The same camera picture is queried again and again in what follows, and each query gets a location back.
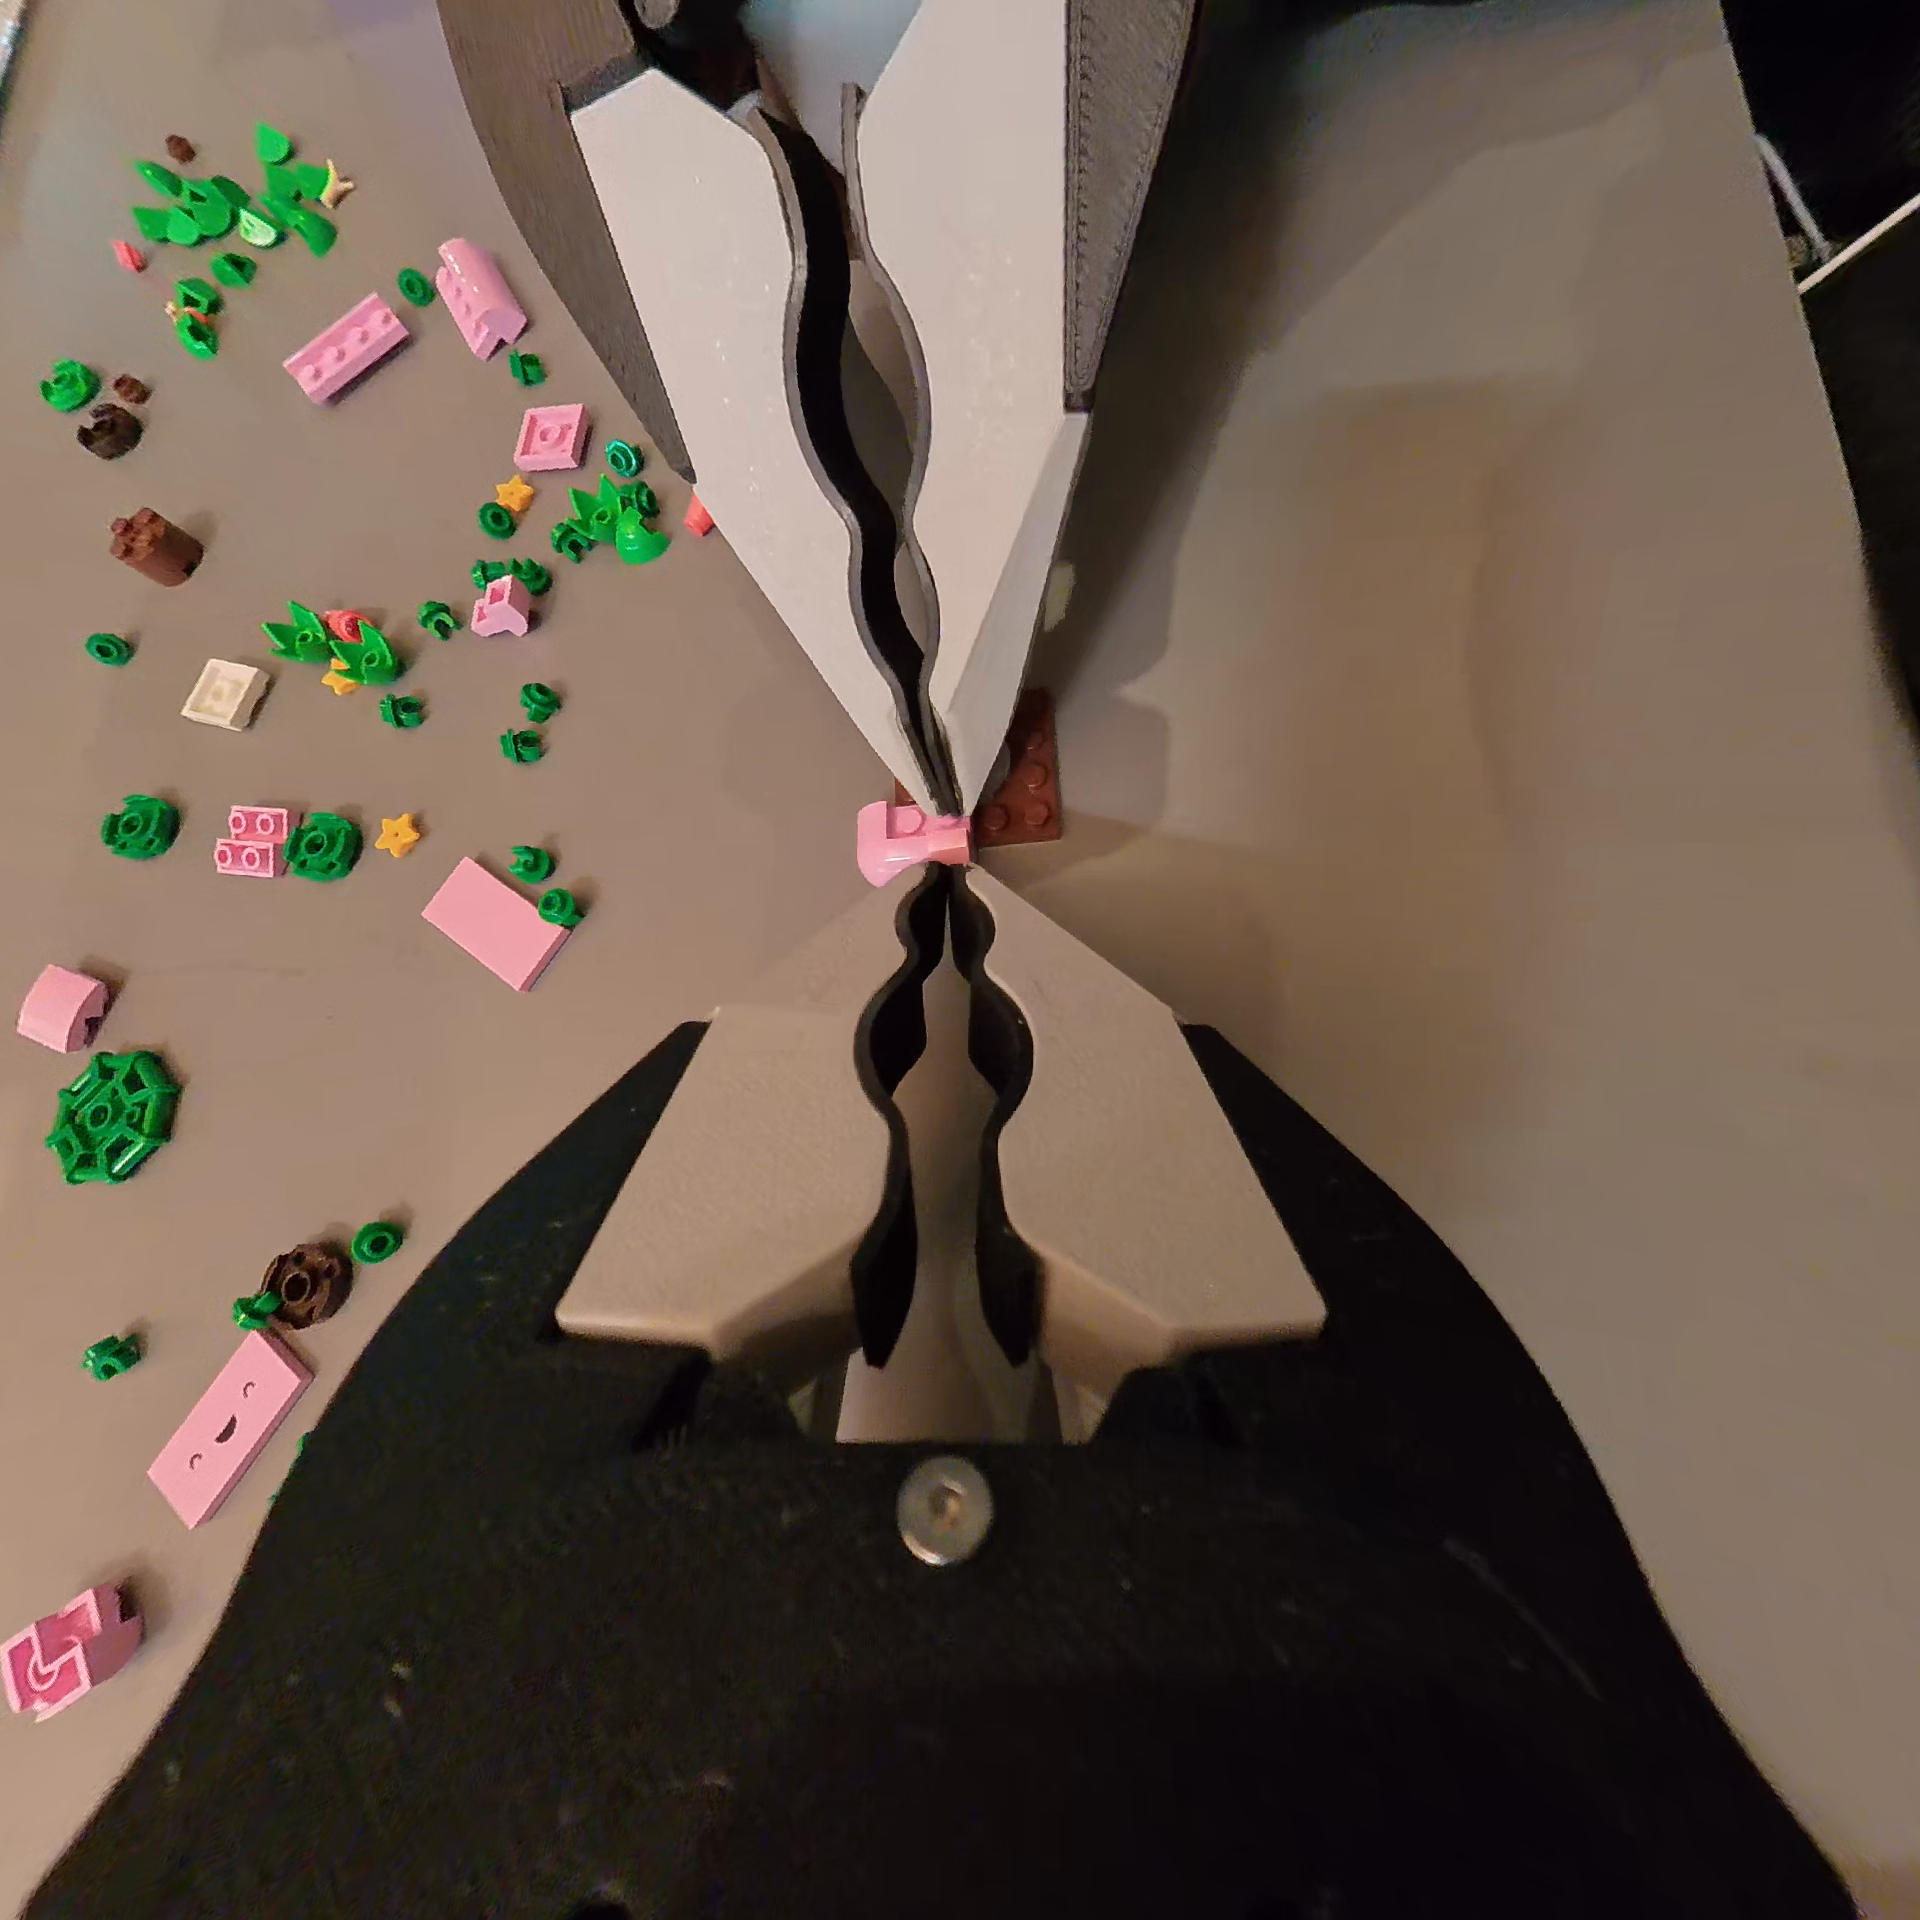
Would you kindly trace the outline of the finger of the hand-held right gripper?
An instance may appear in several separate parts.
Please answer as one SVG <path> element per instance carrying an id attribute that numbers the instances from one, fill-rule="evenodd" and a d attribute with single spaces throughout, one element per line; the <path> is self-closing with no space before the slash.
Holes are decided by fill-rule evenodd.
<path id="1" fill-rule="evenodd" d="M 570 131 L 692 490 L 886 766 L 935 812 L 955 782 L 921 701 L 899 519 L 842 388 L 852 255 L 835 177 L 757 96 L 622 83 Z"/>
<path id="2" fill-rule="evenodd" d="M 842 88 L 858 253 L 901 330 L 921 710 L 955 806 L 990 791 L 1090 421 L 1064 396 L 1066 6 L 921 3 Z"/>

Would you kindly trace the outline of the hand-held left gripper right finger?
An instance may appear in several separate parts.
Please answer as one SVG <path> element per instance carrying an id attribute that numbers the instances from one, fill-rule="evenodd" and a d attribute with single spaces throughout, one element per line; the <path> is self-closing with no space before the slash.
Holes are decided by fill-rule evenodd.
<path id="1" fill-rule="evenodd" d="M 1325 1301 L 1176 1013 L 981 869 L 952 881 L 979 1135 L 976 1284 L 1009 1361 L 1111 1399 L 1315 1339 Z"/>

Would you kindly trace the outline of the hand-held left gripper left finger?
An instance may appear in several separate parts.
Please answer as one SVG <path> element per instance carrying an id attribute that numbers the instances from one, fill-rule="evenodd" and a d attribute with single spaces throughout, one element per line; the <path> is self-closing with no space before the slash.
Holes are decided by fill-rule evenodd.
<path id="1" fill-rule="evenodd" d="M 710 1013 L 557 1326 L 765 1372 L 886 1365 L 917 1284 L 903 1075 L 951 881 L 891 881 Z"/>

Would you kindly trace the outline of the brown square plate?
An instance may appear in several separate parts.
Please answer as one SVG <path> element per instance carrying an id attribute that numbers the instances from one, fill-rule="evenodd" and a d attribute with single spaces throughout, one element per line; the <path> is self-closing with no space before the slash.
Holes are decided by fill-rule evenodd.
<path id="1" fill-rule="evenodd" d="M 1060 834 L 1056 697 L 1045 687 L 1025 687 L 973 806 L 973 848 L 1059 844 Z"/>

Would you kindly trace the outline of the pink studded plate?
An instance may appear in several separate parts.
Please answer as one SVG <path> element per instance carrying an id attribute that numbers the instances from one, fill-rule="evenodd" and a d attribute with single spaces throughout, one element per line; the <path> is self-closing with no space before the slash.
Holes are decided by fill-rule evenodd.
<path id="1" fill-rule="evenodd" d="M 412 342 L 408 323 L 383 295 L 365 295 L 344 317 L 295 348 L 281 368 L 314 404 L 330 404 Z"/>

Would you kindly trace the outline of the large pink smooth tile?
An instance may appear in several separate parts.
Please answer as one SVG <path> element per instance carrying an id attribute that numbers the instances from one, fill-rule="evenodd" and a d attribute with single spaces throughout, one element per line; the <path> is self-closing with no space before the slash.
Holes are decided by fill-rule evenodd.
<path id="1" fill-rule="evenodd" d="M 462 857 L 423 900 L 420 921 L 478 961 L 511 993 L 529 993 L 570 926 L 544 921 L 537 905 Z"/>

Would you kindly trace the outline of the brown round plate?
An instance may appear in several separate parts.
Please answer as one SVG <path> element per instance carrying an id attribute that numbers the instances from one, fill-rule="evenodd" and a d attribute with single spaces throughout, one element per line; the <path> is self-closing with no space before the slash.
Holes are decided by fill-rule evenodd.
<path id="1" fill-rule="evenodd" d="M 262 1293 L 275 1297 L 275 1321 L 295 1331 L 335 1317 L 352 1289 L 350 1251 L 335 1242 L 300 1242 L 267 1259 Z"/>

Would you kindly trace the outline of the scattered small green clips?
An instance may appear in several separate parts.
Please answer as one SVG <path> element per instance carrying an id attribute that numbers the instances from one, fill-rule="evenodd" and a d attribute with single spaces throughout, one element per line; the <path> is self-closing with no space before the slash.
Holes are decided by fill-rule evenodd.
<path id="1" fill-rule="evenodd" d="M 556 396 L 543 392 L 544 367 L 543 367 L 537 353 L 516 342 L 508 348 L 499 348 L 499 367 L 516 382 L 516 396 L 521 396 L 521 400 L 529 396 L 527 407 L 557 402 Z M 616 472 L 622 484 L 630 484 L 641 469 L 643 469 L 643 456 L 638 453 L 638 446 L 613 439 L 610 472 Z M 583 539 L 580 526 L 570 519 L 576 516 L 570 490 L 592 492 L 587 487 L 565 490 L 569 514 L 552 523 L 544 546 L 552 549 L 556 562 L 579 566 L 592 553 L 599 553 L 599 549 L 610 553 L 610 546 L 595 546 Z M 414 607 L 414 624 L 423 638 L 446 643 L 446 640 L 456 640 L 461 635 L 466 635 L 470 640 L 481 640 L 481 643 L 497 643 L 497 640 L 519 643 L 519 640 L 537 640 L 544 635 L 543 624 L 552 617 L 548 599 L 556 589 L 552 566 L 543 556 L 535 556 L 533 546 L 529 546 L 529 553 L 519 553 L 519 549 L 507 553 L 511 541 L 527 546 L 533 539 L 529 519 L 527 519 L 533 514 L 533 505 L 521 516 L 508 516 L 507 509 L 497 505 L 497 490 L 473 505 L 478 539 L 483 539 L 490 546 L 490 553 L 473 558 L 473 566 L 466 569 L 466 585 L 470 585 L 466 600 L 470 604 L 466 600 L 453 604 L 445 594 L 442 599 L 431 594 Z M 641 516 L 648 516 L 655 509 L 655 500 L 643 484 L 633 492 L 633 505 Z M 535 599 L 535 624 L 533 624 L 529 638 L 473 638 L 466 630 L 466 617 L 473 612 L 473 600 L 504 573 L 511 573 L 529 580 L 529 592 Z M 565 692 L 556 688 L 552 681 L 543 681 L 543 679 L 521 679 L 516 687 L 516 706 L 519 706 L 519 720 L 499 732 L 497 751 L 511 766 L 533 766 L 543 762 L 543 753 L 548 747 L 544 732 L 562 716 Z M 402 688 L 402 692 L 384 692 L 380 712 L 383 712 L 384 726 L 405 732 L 405 728 L 420 726 L 423 706 L 420 706 L 417 692 Z M 544 921 L 556 921 L 565 926 L 580 925 L 587 900 L 579 894 L 579 887 L 569 887 L 556 878 L 557 857 L 548 844 L 508 845 L 507 848 L 507 876 L 511 876 L 511 881 L 521 892 L 529 892 L 529 898 L 537 905 L 537 913 Z"/>

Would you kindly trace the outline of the brown round brick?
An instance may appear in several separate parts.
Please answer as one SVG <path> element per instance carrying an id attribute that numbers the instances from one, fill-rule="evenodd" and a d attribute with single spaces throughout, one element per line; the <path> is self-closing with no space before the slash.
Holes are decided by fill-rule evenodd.
<path id="1" fill-rule="evenodd" d="M 180 589 L 198 573 L 204 546 L 176 519 L 140 505 L 109 523 L 109 556 L 151 585 Z"/>

